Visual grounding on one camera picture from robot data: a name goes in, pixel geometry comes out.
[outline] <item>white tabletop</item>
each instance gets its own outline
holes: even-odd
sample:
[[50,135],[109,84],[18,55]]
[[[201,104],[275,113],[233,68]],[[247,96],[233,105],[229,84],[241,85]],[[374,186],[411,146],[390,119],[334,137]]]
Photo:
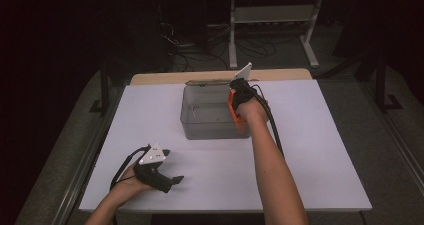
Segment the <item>white tabletop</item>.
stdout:
[[[315,80],[260,81],[285,158],[307,210],[371,209]],[[164,212],[260,212],[251,139],[187,140],[180,122],[183,84],[126,87],[80,204],[94,210],[125,158],[159,142],[171,154],[159,167],[184,175],[168,194],[143,193],[121,209]]]

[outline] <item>human arm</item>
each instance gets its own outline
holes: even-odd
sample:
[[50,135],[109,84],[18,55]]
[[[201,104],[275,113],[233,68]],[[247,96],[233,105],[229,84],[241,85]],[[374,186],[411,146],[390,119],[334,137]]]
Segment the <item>human arm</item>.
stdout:
[[306,212],[290,169],[268,130],[265,110],[253,98],[241,104],[237,112],[246,120],[251,132],[265,223],[307,224]]
[[86,225],[112,224],[112,219],[119,207],[141,192],[153,188],[134,177],[134,164],[129,166],[112,190],[103,198],[100,204],[86,221]]

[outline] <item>white surface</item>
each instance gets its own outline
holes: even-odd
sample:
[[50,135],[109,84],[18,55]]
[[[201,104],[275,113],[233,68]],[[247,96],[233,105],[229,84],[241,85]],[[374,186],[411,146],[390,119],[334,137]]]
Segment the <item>white surface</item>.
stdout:
[[[370,209],[317,82],[255,84],[261,86],[272,108],[305,208]],[[171,153],[159,171],[168,177],[185,178],[168,194],[146,192],[122,209],[152,213],[262,210],[250,138],[187,140],[180,122],[184,86],[142,85],[125,89],[80,209],[96,208],[129,154],[148,143],[160,142]]]

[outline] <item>transparent plastic box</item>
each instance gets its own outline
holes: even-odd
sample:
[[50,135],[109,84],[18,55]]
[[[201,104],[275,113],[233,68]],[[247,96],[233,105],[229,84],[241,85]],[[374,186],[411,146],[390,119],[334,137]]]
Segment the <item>transparent plastic box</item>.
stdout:
[[248,138],[246,122],[234,122],[228,107],[228,85],[186,86],[180,120],[187,139]]

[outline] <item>dark background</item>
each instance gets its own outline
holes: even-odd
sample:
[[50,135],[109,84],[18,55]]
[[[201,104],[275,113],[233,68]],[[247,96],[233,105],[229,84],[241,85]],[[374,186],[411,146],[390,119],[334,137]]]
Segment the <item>dark background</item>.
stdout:
[[[353,1],[325,0],[320,12],[320,23],[346,22],[337,55],[350,58],[380,41],[387,63],[424,103],[421,0]],[[159,3],[166,22],[199,44],[206,23],[228,22],[229,0],[0,0],[3,224],[16,220],[79,94],[102,64],[109,64],[117,86],[134,73],[169,70]]]

